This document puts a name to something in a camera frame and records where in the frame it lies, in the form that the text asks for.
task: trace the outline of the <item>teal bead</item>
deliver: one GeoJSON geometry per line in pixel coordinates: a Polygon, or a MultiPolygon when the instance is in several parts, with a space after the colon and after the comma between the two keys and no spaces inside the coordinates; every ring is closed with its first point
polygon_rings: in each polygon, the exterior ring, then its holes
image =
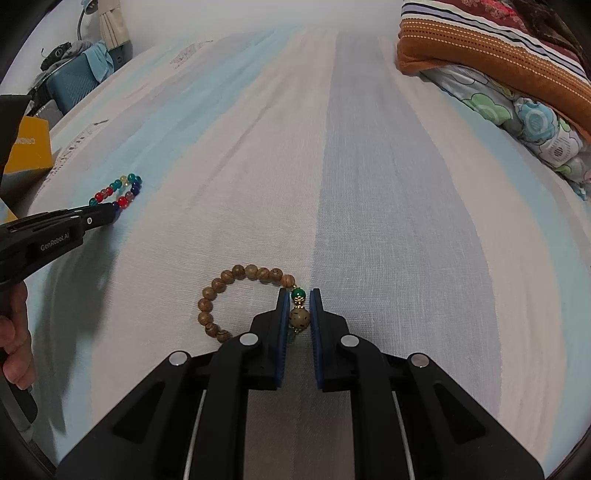
{"type": "Polygon", "coordinates": [[[304,301],[306,299],[306,292],[303,288],[294,288],[291,291],[291,299],[293,301],[304,301]]]}

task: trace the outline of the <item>bed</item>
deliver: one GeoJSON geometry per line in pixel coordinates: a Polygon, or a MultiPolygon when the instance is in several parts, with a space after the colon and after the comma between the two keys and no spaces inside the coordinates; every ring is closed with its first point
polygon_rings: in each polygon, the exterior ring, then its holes
{"type": "MultiPolygon", "coordinates": [[[[394,54],[325,28],[184,38],[52,130],[29,214],[144,179],[113,226],[27,281],[52,460],[168,353],[217,349],[196,302],[236,263],[320,288],[384,352],[430,355],[547,475],[567,456],[591,424],[589,202],[394,54]]],[[[276,295],[232,286],[216,319],[243,332],[276,295]]],[[[251,395],[245,478],[353,478],[349,400],[316,390],[311,359],[304,333],[284,387],[251,395]]]]}

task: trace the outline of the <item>yellow bead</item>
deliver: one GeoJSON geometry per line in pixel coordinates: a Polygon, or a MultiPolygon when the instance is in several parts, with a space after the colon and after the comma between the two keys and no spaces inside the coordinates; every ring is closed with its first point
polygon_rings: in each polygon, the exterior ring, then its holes
{"type": "Polygon", "coordinates": [[[310,313],[303,307],[296,307],[290,312],[290,325],[298,330],[308,328],[310,324],[310,313]]]}

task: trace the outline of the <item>white wall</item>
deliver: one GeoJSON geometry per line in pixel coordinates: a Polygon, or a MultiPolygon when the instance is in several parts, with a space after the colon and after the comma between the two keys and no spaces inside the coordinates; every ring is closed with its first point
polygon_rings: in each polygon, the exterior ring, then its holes
{"type": "MultiPolygon", "coordinates": [[[[334,25],[394,37],[402,0],[121,0],[134,54],[190,33],[220,35],[284,24],[334,25]]],[[[80,0],[62,0],[31,34],[0,85],[0,93],[27,93],[48,54],[76,39],[80,0]]],[[[82,35],[100,39],[98,14],[85,15],[82,35]]]]}
{"type": "Polygon", "coordinates": [[[402,0],[120,0],[134,53],[158,40],[283,24],[334,25],[394,37],[402,0]]]}

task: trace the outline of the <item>finger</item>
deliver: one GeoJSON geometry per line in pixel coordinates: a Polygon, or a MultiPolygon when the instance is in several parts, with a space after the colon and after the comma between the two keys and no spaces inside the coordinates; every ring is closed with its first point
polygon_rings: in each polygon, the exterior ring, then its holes
{"type": "Polygon", "coordinates": [[[37,370],[35,369],[35,362],[31,361],[29,368],[25,374],[21,377],[21,379],[17,382],[17,387],[21,390],[26,390],[29,388],[37,377],[37,370]]]}
{"type": "Polygon", "coordinates": [[[11,320],[14,325],[14,338],[12,342],[4,346],[10,355],[23,345],[28,338],[27,320],[27,286],[24,282],[15,285],[11,290],[10,306],[12,309],[11,320]]]}
{"type": "Polygon", "coordinates": [[[4,376],[10,383],[16,383],[27,372],[31,361],[33,360],[33,353],[31,352],[31,337],[27,336],[28,340],[23,343],[17,350],[10,354],[4,362],[2,370],[4,376]]]}
{"type": "Polygon", "coordinates": [[[14,340],[14,325],[6,317],[0,316],[0,347],[14,340]]]}

